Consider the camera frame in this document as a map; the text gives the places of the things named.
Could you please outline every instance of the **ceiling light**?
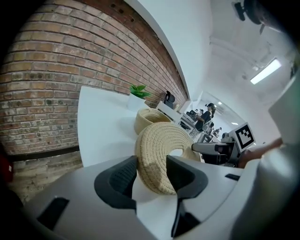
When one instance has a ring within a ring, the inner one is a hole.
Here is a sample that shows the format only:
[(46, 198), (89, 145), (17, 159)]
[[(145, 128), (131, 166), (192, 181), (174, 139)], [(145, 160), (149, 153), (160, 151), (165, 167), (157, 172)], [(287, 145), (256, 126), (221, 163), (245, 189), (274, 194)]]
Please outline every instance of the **ceiling light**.
[(254, 78), (251, 79), (251, 83), (257, 84), (265, 77), (269, 76), (272, 72), (276, 71), (278, 68), (281, 67), (281, 63), (274, 59), (267, 67), (264, 68), (259, 74), (257, 74)]

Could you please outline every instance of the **potted plant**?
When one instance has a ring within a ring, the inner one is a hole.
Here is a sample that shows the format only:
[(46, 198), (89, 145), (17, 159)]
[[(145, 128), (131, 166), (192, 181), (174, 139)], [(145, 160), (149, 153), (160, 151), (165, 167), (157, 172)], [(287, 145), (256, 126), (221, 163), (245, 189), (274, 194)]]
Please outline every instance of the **potted plant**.
[(144, 102), (146, 101), (145, 97), (151, 95), (150, 93), (143, 91), (145, 88), (146, 85), (130, 86), (130, 95), (127, 102), (127, 108), (129, 110), (137, 111), (143, 106)]

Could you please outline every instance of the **woven basket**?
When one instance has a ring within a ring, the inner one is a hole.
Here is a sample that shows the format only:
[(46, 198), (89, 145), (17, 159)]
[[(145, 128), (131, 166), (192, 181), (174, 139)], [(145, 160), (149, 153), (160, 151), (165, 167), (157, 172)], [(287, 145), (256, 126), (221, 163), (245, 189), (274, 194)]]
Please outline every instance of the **woven basket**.
[(167, 116), (156, 109), (141, 109), (137, 112), (135, 118), (135, 132), (140, 134), (140, 132), (147, 126), (156, 122), (172, 122)]
[(191, 137), (179, 126), (159, 122), (146, 127), (135, 142), (137, 170), (144, 185), (158, 194), (175, 195), (166, 173), (166, 156), (181, 149), (181, 157), (201, 161), (200, 154), (191, 149)]

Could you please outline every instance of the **coiled rope lid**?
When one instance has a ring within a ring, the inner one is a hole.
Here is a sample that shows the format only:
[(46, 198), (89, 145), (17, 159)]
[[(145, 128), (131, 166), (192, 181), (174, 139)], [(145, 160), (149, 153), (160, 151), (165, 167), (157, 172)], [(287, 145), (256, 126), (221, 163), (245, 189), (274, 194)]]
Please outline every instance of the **coiled rope lid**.
[(193, 152), (191, 137), (173, 123), (158, 122), (147, 126), (135, 142), (138, 173), (142, 182), (158, 194), (175, 195), (166, 174), (166, 156), (175, 149), (182, 149), (181, 157), (200, 161)]

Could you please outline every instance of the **black baseboard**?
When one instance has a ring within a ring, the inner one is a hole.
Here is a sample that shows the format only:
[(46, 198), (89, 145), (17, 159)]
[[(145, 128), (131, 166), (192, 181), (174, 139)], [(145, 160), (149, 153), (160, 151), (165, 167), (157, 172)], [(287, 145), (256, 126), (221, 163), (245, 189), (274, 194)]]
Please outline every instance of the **black baseboard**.
[(38, 159), (38, 158), (48, 158), (48, 157), (53, 157), (53, 156), (66, 154), (70, 152), (76, 152), (76, 151), (79, 151), (79, 146), (56, 149), (52, 151), (34, 152), (29, 154), (8, 155), (7, 158), (10, 162), (18, 162), (18, 161), (25, 161), (25, 160)]

